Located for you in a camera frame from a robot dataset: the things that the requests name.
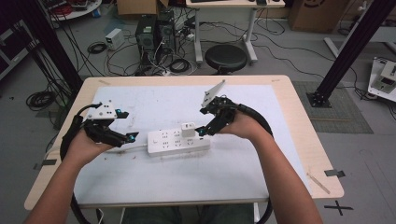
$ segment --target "power strip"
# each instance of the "power strip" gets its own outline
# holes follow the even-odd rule
[[[183,123],[178,129],[148,133],[148,154],[151,157],[210,149],[209,136],[200,137],[194,123]]]

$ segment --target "metal pole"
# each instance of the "metal pole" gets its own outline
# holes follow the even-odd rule
[[[395,6],[396,0],[374,1],[371,4],[317,90],[307,94],[313,107],[323,107],[328,103],[337,84]]]

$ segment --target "stool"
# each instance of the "stool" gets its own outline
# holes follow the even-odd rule
[[[217,75],[228,75],[247,65],[246,53],[233,45],[216,45],[205,54],[206,63],[218,70]]]

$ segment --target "forearm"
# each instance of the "forearm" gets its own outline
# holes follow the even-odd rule
[[[321,223],[318,209],[304,183],[279,149],[262,130],[252,144],[257,150],[278,223]]]
[[[79,170],[63,161],[24,223],[65,223]]]

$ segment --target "green mat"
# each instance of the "green mat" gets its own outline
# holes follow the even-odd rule
[[[301,81],[292,83],[316,132],[373,133],[345,89],[335,89],[332,92],[329,99],[332,108],[312,107],[306,93],[314,92],[320,83]]]

